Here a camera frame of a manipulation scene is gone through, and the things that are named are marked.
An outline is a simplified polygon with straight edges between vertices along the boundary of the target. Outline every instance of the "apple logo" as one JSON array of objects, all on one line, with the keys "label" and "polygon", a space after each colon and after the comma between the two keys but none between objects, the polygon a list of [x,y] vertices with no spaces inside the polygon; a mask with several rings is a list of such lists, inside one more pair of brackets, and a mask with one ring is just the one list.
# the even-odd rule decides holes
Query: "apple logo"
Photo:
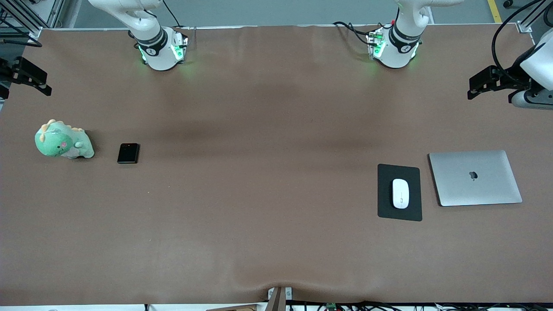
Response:
[{"label": "apple logo", "polygon": [[468,174],[471,176],[472,181],[478,178],[478,174],[476,174],[476,172],[468,172]]}]

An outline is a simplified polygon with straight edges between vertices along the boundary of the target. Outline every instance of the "stuffed animal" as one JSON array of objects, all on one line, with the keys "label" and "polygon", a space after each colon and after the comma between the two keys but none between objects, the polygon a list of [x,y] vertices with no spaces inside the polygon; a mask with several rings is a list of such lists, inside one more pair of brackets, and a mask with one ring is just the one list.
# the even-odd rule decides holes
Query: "stuffed animal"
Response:
[{"label": "stuffed animal", "polygon": [[94,156],[92,143],[82,128],[72,128],[54,119],[40,127],[35,134],[35,144],[48,157],[75,159]]}]

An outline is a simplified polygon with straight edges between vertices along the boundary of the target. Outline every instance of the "black smartphone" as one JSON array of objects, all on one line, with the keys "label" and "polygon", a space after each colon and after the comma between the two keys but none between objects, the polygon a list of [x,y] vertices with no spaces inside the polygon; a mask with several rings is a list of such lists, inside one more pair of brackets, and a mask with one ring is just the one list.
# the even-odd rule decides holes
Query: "black smartphone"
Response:
[{"label": "black smartphone", "polygon": [[121,144],[119,148],[119,157],[117,163],[119,164],[133,164],[138,163],[138,151],[140,145],[137,143]]}]

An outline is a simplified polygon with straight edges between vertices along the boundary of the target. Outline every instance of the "computer mouse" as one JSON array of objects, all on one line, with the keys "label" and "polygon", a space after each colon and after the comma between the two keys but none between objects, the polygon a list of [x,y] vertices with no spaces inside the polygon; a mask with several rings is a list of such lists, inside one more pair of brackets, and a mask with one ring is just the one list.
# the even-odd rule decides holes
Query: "computer mouse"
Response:
[{"label": "computer mouse", "polygon": [[397,209],[405,209],[409,205],[409,185],[403,179],[392,181],[392,202]]}]

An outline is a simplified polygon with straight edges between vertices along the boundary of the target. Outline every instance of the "yellow stripe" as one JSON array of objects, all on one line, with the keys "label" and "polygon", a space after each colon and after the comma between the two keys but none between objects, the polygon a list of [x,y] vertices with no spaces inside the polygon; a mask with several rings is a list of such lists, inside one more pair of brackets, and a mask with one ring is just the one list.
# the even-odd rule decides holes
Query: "yellow stripe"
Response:
[{"label": "yellow stripe", "polygon": [[499,16],[499,11],[497,10],[497,5],[495,0],[488,0],[489,10],[492,11],[493,21],[496,23],[502,23],[501,16]]}]

